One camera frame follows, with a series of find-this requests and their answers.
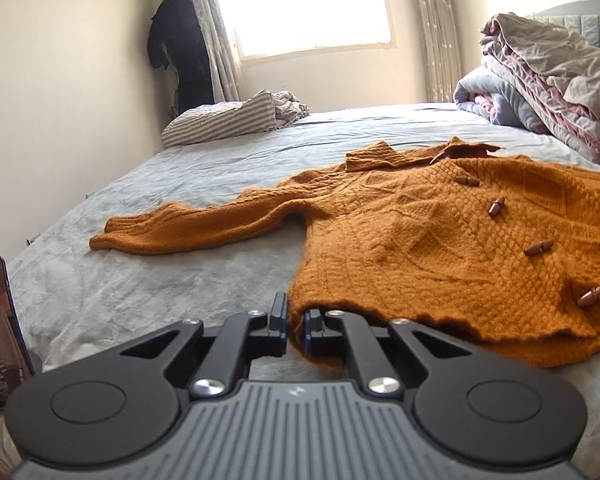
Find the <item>black circular disc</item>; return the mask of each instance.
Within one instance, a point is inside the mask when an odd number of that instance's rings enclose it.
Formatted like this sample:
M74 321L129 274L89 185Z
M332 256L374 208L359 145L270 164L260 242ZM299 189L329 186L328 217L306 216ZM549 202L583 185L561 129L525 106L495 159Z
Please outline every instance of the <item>black circular disc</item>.
M502 423L524 422L542 407L541 397L516 381L485 381L474 386L466 400L477 415Z
M109 355L38 375L5 409L16 446L39 462L102 465L157 442L179 412L173 387L151 360Z
M578 391L558 376L494 354L439 361L414 414L446 449L494 466L567 459L587 421Z
M125 401L125 393L115 384L83 381L58 390L51 397L51 410L73 424L95 424L116 416Z

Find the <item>gray upholstered headboard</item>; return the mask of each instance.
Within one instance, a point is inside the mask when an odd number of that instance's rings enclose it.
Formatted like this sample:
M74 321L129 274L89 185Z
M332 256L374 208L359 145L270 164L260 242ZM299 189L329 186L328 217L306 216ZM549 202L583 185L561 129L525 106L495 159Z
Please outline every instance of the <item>gray upholstered headboard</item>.
M583 0L580 2L570 2L547 10L541 10L536 14L545 14L548 16L563 16L565 14L600 14L600 0Z
M600 48L600 0L562 4L537 12L532 18L576 30L590 44Z

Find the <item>window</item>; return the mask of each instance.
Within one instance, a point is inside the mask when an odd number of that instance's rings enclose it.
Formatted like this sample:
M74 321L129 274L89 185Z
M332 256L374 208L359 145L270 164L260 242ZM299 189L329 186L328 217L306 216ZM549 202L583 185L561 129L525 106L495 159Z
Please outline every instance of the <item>window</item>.
M240 54L391 41L384 0L223 0Z

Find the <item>striped pillow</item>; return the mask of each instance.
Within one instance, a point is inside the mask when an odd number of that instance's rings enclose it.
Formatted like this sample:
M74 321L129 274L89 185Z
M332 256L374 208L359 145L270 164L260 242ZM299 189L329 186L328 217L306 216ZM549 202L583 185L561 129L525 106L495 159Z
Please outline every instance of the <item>striped pillow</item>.
M270 92L261 90L248 101L202 105L176 117L162 132L165 147L226 139L276 129Z

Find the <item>sweater collar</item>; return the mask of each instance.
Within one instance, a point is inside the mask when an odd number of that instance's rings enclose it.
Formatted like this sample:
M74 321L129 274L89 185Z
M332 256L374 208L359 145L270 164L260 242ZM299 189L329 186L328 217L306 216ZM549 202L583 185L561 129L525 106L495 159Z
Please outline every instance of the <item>sweater collar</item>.
M478 158L489 156L488 152L499 150L492 144L468 143L458 137L451 137L445 144L397 152L384 140L371 146L349 152L346 155L346 171L374 170L377 168L402 168L405 166L426 166L443 158Z

